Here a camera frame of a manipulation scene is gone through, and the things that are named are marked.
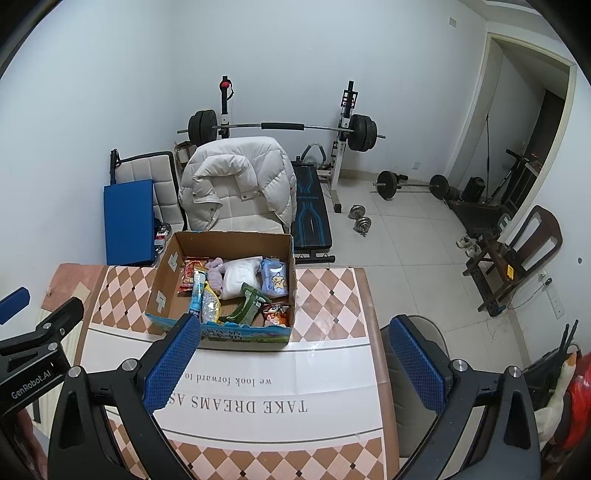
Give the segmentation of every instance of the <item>red snack bag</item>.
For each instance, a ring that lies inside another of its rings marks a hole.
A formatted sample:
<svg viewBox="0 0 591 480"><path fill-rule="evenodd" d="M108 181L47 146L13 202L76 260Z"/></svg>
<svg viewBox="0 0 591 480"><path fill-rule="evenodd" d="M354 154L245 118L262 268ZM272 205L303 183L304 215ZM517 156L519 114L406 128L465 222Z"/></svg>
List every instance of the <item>red snack bag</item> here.
<svg viewBox="0 0 591 480"><path fill-rule="evenodd" d="M280 325L282 327L289 326L287 324L287 312L290 306L285 303L271 303L262 308L262 316L265 320L265 327L272 325Z"/></svg>
<svg viewBox="0 0 591 480"><path fill-rule="evenodd" d="M195 267L199 267L203 271L207 271L205 264L209 262L208 258L186 258L183 265L183 279L180 287L178 288L179 293L191 293L193 291L193 276Z"/></svg>

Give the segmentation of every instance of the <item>electrical wall plate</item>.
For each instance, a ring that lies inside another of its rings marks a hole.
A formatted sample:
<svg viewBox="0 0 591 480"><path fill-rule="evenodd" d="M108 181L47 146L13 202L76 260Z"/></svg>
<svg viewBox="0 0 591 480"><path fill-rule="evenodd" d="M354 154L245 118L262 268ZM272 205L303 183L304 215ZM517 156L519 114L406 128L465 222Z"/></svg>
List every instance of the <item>electrical wall plate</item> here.
<svg viewBox="0 0 591 480"><path fill-rule="evenodd" d="M546 287L546 293L548 298L550 299L550 304L552 305L552 310L554 310L554 315L558 320L562 316L564 316L564 307L562 306L562 302L558 296L558 290L556 289L556 285L551 283Z"/></svg>

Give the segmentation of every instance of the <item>cardboard box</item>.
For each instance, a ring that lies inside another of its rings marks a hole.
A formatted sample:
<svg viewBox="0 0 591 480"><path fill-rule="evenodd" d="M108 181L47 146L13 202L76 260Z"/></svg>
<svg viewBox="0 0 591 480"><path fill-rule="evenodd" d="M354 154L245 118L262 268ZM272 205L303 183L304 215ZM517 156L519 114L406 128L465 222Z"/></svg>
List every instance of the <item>cardboard box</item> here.
<svg viewBox="0 0 591 480"><path fill-rule="evenodd" d="M279 258L288 265L289 296L273 300L289 303L289 327L265 327L259 312L251 327L227 322L225 325L202 324L202 336L212 339L247 342L289 342L296 314L296 267L291 235L254 232L177 232L161 256L152 292L146 308L147 317L165 329L171 329L183 313L189 311L190 295L178 294L187 257L220 257L224 261L248 257ZM232 313L243 298L221 300L222 316Z"/></svg>

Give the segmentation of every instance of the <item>table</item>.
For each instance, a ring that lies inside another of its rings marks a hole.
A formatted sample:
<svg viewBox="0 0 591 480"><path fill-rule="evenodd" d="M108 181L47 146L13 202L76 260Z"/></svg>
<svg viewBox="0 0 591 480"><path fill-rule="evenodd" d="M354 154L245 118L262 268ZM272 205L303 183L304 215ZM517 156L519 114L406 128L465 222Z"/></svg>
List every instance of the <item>table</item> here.
<svg viewBox="0 0 591 480"><path fill-rule="evenodd" d="M75 363L89 372L116 368L163 334L143 314L154 276L153 268L106 268L89 294L96 301ZM202 340L168 405L155 412L201 480L378 480L398 471L394 405L364 270L298 269L297 278L289 344ZM130 470L145 478L116 409L107 409Z"/></svg>

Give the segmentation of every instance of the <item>sneaker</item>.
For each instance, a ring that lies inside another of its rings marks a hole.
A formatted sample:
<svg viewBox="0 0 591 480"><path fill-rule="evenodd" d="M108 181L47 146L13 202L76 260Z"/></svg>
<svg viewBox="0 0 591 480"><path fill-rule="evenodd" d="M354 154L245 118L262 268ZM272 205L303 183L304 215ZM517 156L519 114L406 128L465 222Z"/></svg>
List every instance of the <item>sneaker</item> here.
<svg viewBox="0 0 591 480"><path fill-rule="evenodd" d="M469 236L463 236L456 242L456 245L458 248L468 248L471 245L474 245L475 242L476 241L473 238L470 238Z"/></svg>
<svg viewBox="0 0 591 480"><path fill-rule="evenodd" d="M466 249L466 255L470 258L476 258L481 253L482 248L480 248L480 245L478 244L471 245Z"/></svg>

